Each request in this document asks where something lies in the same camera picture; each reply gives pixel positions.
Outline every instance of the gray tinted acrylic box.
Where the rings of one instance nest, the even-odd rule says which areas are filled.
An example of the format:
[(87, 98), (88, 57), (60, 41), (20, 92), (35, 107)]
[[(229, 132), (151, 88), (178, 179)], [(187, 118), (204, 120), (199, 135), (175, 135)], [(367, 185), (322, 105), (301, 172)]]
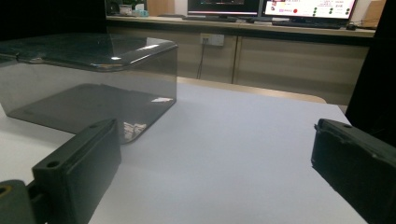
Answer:
[(177, 100), (177, 44), (111, 34), (0, 42), (0, 103), (8, 117), (68, 133), (117, 119), (136, 139)]

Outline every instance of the white tabletop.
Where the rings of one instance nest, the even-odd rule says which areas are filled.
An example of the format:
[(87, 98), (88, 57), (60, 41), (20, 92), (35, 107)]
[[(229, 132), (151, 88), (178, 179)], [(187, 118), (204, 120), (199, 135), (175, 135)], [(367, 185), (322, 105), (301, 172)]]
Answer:
[[(132, 144), (91, 224), (366, 223), (312, 168), (319, 119), (337, 105), (177, 84), (177, 103)], [(0, 112), (0, 181), (73, 135)]]

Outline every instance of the computer monitor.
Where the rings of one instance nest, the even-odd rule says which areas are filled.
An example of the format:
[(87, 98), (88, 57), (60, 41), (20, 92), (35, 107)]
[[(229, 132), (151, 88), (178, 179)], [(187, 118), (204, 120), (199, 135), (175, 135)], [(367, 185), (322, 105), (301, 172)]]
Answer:
[(262, 0), (262, 16), (347, 24), (357, 0)]
[(260, 0), (188, 0), (187, 14), (216, 17), (257, 17)]

